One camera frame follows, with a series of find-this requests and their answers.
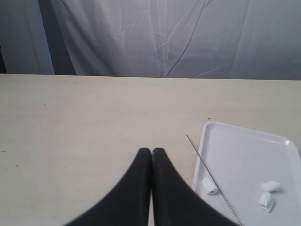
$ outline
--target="white fabric backdrop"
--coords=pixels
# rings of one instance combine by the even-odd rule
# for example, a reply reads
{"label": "white fabric backdrop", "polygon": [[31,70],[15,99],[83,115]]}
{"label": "white fabric backdrop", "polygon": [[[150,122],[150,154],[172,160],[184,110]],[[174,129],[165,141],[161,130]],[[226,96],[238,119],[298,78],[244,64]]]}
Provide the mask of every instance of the white fabric backdrop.
{"label": "white fabric backdrop", "polygon": [[51,0],[77,74],[301,79],[300,0]]}

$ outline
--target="white cotton piece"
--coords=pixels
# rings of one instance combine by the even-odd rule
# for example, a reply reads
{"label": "white cotton piece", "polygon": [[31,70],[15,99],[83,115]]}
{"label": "white cotton piece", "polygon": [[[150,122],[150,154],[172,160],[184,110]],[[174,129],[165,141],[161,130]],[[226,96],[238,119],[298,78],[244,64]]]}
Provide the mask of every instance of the white cotton piece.
{"label": "white cotton piece", "polygon": [[202,184],[208,195],[213,195],[218,192],[218,189],[211,178],[204,178]]}
{"label": "white cotton piece", "polygon": [[281,190],[281,185],[276,181],[269,181],[261,185],[265,192],[277,192]]}
{"label": "white cotton piece", "polygon": [[270,213],[274,206],[274,198],[273,198],[272,194],[268,193],[268,192],[262,193],[260,200],[259,200],[259,204],[265,211]]}

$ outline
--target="table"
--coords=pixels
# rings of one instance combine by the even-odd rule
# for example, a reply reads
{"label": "table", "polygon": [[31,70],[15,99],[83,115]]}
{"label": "table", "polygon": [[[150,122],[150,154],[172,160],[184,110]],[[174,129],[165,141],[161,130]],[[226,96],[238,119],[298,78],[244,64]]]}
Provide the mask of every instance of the table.
{"label": "table", "polygon": [[301,81],[0,75],[0,222],[55,226],[104,197],[139,147],[191,186],[202,127],[221,121],[301,146]]}

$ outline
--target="plastic tray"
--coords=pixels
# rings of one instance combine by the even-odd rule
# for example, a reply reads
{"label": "plastic tray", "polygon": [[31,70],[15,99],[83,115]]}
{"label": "plastic tray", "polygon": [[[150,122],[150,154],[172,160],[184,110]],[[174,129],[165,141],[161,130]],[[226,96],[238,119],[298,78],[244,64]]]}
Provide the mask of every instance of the plastic tray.
{"label": "plastic tray", "polygon": [[[219,122],[203,128],[199,153],[244,226],[301,225],[301,158],[289,139]],[[227,216],[235,219],[220,194],[207,195],[202,179],[209,177],[198,158],[193,190]],[[273,194],[271,213],[259,205],[261,183],[275,180],[282,192]]]}

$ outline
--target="metal needle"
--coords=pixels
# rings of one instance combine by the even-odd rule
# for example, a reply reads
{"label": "metal needle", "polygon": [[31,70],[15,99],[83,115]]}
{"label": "metal needle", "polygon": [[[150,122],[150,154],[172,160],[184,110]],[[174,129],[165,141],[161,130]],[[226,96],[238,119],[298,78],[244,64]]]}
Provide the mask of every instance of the metal needle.
{"label": "metal needle", "polygon": [[226,199],[224,193],[221,191],[221,188],[220,188],[220,187],[218,186],[218,184],[216,183],[216,180],[215,180],[215,178],[213,177],[212,173],[210,172],[210,170],[208,169],[208,167],[207,167],[206,164],[204,163],[204,161],[203,161],[201,155],[198,153],[198,151],[197,151],[196,147],[194,146],[192,140],[189,138],[188,135],[186,135],[186,136],[187,136],[189,142],[191,143],[191,145],[193,146],[193,149],[194,149],[195,152],[198,154],[199,159],[201,160],[203,166],[206,168],[206,170],[207,170],[208,174],[210,175],[211,179],[212,179],[213,182],[215,183],[215,185],[216,185],[216,187],[217,187],[217,190],[220,192],[220,194],[222,195],[223,199],[224,199],[225,202],[227,203],[227,206],[228,206],[229,209],[231,210],[231,212],[232,212],[232,214],[233,214],[235,220],[237,221],[238,225],[241,226],[239,219],[237,218],[236,214],[234,213],[234,210],[232,209],[230,203],[227,201],[227,199]]}

